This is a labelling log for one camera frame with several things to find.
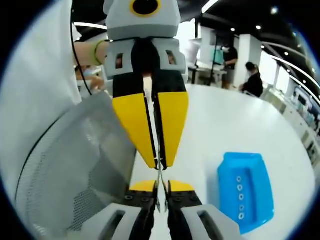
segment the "white table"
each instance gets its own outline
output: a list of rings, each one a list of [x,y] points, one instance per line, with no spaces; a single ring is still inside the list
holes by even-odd
[[[188,117],[175,164],[163,172],[165,180],[187,182],[203,204],[219,206],[217,168],[224,153],[260,153],[271,181],[275,214],[243,237],[286,239],[304,216],[315,191],[314,172],[297,134],[271,104],[258,98],[199,85],[187,85],[187,90]],[[157,171],[148,169],[138,154],[131,183],[156,177]],[[208,184],[215,196],[208,196]],[[165,199],[162,189],[159,198]],[[155,214],[152,240],[171,239],[167,217],[168,213]]]

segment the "woman with dark hair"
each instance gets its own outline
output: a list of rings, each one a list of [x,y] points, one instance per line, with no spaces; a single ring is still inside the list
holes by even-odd
[[[245,84],[240,86],[240,91],[242,91],[243,93],[248,92],[249,94],[260,98],[264,91],[264,87],[261,80],[259,68],[252,62],[247,62],[245,67],[250,74],[250,78]]]

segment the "person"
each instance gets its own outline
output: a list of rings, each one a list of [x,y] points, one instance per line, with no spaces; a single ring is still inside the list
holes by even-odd
[[[92,66],[88,65],[88,66],[81,66],[81,70],[83,73],[83,76],[85,78],[86,81],[90,81],[90,90],[102,90],[102,88],[105,85],[105,81],[96,75],[92,75],[92,71],[91,71]],[[76,76],[76,80],[77,81],[83,81],[83,77],[81,75],[81,71],[80,71],[80,67],[77,66],[75,68],[75,76]]]
[[[229,89],[230,85],[233,83],[234,72],[236,64],[238,62],[238,51],[234,46],[225,44],[222,47],[223,58],[224,58],[224,70],[227,74],[222,77],[222,88]]]
[[[240,86],[240,91],[243,93],[248,92],[249,94],[260,98],[264,91],[264,87],[259,69],[252,62],[247,62],[245,67],[249,72],[250,78],[245,84]]]
[[[12,50],[0,84],[0,174],[12,203],[19,175],[37,141],[63,114],[81,103],[70,24],[72,0],[55,1],[41,12]],[[81,66],[104,63],[109,43],[75,42]]]

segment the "white cabinet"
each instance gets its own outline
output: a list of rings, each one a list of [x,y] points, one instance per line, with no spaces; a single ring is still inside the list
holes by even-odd
[[[302,116],[290,105],[286,105],[283,117],[290,123],[299,138],[302,139],[309,126]]]

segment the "person's arm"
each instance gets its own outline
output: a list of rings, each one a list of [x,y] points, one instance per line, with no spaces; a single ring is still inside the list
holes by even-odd
[[[233,59],[233,60],[230,60],[230,61],[226,61],[224,64],[226,66],[228,66],[228,65],[236,64],[237,62],[238,62],[238,59]]]
[[[107,56],[107,48],[109,43],[104,41],[97,46],[98,42],[75,42],[74,48],[76,56],[81,66],[98,66],[95,57],[100,63],[104,64]]]

